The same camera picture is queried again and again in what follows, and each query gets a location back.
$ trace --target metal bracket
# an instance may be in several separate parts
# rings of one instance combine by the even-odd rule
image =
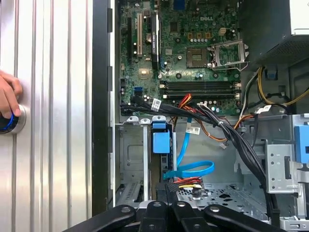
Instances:
[[[308,231],[309,220],[299,220],[294,217],[281,217],[280,227],[286,231]]]

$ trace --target blue ring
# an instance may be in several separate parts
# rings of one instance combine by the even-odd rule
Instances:
[[[13,113],[12,113],[12,116],[11,116],[11,119],[10,119],[10,122],[9,122],[9,124],[8,125],[6,125],[6,127],[5,128],[2,128],[2,129],[0,129],[0,130],[6,130],[6,129],[8,129],[12,124],[13,124],[13,119],[14,119],[14,115],[13,115]]]

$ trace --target metal side panel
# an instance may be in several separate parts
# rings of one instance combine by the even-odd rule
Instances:
[[[92,0],[2,0],[0,68],[26,124],[0,136],[4,232],[58,232],[91,217]]]

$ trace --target blue tab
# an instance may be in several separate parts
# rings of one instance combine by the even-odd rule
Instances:
[[[309,126],[295,126],[296,161],[308,163],[309,161]]]
[[[154,122],[153,129],[166,129],[166,123],[165,122]]]
[[[209,166],[206,169],[198,170],[198,171],[186,171],[193,168],[198,168],[202,166]],[[177,171],[169,171],[163,174],[163,179],[169,179],[173,177],[180,177],[180,178],[188,178],[188,177],[195,177],[195,176],[204,176],[210,174],[214,171],[214,162],[212,161],[199,161],[195,163],[190,163],[184,166],[180,166],[177,168]]]
[[[169,132],[153,133],[153,152],[157,154],[170,153]]]

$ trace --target white label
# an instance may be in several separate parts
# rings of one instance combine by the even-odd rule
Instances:
[[[154,98],[153,104],[151,105],[151,110],[159,111],[161,105],[161,100]]]
[[[271,105],[266,105],[266,106],[264,106],[263,108],[260,108],[260,109],[256,112],[256,114],[258,115],[258,114],[260,114],[260,113],[262,113],[262,112],[268,112],[270,109],[271,109]]]
[[[190,133],[190,134],[199,135],[200,130],[201,130],[200,127],[189,127],[189,126],[187,126],[187,129],[185,130],[185,132]]]

